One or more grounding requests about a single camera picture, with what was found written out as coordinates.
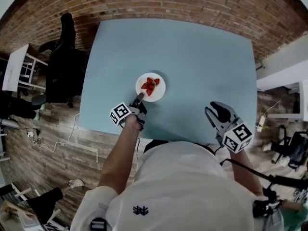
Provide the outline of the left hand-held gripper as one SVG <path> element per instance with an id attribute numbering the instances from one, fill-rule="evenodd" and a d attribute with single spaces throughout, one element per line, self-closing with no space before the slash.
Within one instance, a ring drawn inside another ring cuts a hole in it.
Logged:
<path id="1" fill-rule="evenodd" d="M 116 126 L 124 127 L 126 117 L 129 115 L 135 115 L 137 122 L 141 125 L 143 130 L 147 115 L 147 109 L 144 106 L 142 100 L 144 93 L 140 93 L 129 105 L 124 102 L 114 107 L 110 112 L 110 118 Z"/>

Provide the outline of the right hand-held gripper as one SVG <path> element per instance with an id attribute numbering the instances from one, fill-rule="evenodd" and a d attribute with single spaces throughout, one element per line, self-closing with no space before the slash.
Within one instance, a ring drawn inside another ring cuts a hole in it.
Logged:
<path id="1" fill-rule="evenodd" d="M 253 138 L 248 124 L 238 117 L 234 109 L 221 102 L 211 102 L 216 110 L 205 108 L 205 115 L 213 128 L 217 130 L 216 139 L 221 147 L 237 154 L 244 150 Z"/>

